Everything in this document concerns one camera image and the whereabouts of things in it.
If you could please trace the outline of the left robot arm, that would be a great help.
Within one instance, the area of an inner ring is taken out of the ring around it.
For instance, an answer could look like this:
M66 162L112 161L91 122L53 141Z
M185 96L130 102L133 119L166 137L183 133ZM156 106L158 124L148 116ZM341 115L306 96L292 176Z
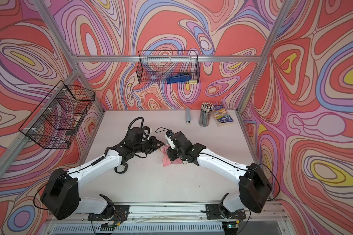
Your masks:
M118 174L125 173L129 160L134 157L144 159L164 146L164 142L151 136L150 127L143 123L133 127L138 120L144 121L144 118L135 118L128 126L124 139L108 147L102 156L70 170L55 170L40 197L43 209L50 211L58 220L76 213L90 214L93 219L101 220L115 217L115 204L106 195L82 196L80 191L109 170L113 169Z

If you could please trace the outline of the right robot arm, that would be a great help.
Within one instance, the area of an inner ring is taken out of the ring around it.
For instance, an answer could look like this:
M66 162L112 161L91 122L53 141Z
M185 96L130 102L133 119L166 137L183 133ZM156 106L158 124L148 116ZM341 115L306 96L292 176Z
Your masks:
M239 164L224 158L206 146L192 144L182 132L174 133L167 130L165 134L169 160L181 159L183 162L210 169L229 179L238 186L236 193L226 193L219 203L221 216L228 218L229 213L235 213L247 208L254 213L261 213L272 191L272 185L265 176L261 166Z

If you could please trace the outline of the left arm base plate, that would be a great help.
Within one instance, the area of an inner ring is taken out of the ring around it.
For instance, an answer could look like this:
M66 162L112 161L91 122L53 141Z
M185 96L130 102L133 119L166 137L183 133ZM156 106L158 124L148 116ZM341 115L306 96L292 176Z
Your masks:
M124 222L129 215L130 205L108 206L101 214L90 213L88 221L116 221Z

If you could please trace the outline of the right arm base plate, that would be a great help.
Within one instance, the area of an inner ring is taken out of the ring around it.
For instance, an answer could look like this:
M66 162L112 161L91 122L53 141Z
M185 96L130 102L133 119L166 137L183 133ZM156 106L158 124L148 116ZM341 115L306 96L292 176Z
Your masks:
M241 202L239 194L226 193L219 203L205 204L205 209L201 210L206 214L208 220L235 219L242 221L246 217L245 206Z

